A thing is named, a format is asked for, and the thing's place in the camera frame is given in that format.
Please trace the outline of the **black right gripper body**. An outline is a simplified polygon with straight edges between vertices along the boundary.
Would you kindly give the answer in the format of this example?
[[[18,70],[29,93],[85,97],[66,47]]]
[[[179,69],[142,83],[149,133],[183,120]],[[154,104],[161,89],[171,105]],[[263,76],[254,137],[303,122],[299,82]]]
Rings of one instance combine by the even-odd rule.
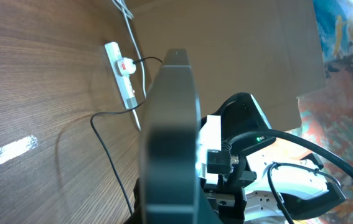
[[[228,177],[207,171],[202,171],[199,177],[205,196],[220,221],[244,223],[248,203],[244,188],[257,179],[256,173],[235,167]]]

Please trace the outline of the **blue screen Galaxy smartphone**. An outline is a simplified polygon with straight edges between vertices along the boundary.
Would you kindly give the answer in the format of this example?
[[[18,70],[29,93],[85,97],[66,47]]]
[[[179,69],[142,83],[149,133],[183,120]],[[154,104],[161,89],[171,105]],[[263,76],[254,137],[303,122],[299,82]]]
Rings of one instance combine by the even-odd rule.
[[[139,164],[143,223],[197,223],[199,120],[187,51],[170,49],[144,103]]]

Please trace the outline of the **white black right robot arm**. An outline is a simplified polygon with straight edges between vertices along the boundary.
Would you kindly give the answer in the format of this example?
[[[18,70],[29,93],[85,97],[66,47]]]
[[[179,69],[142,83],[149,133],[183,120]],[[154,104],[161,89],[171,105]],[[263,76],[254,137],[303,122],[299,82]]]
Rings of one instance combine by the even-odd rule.
[[[321,216],[346,201],[340,182],[322,171],[317,153],[274,159],[261,152],[276,138],[256,99],[237,93],[200,121],[200,184],[212,215],[223,223],[284,216]]]

